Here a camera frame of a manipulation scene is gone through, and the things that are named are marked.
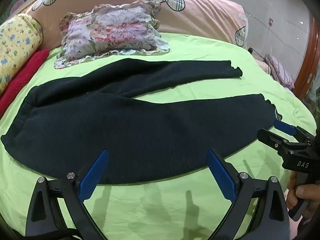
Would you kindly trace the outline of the person's right hand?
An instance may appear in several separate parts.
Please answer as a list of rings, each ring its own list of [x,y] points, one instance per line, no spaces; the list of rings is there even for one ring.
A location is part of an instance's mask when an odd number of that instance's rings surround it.
[[[292,171],[287,184],[289,190],[286,198],[286,205],[289,209],[294,208],[298,203],[298,198],[310,200],[310,203],[303,213],[304,219],[311,219],[315,214],[320,199],[320,189],[317,184],[296,185],[297,172]]]

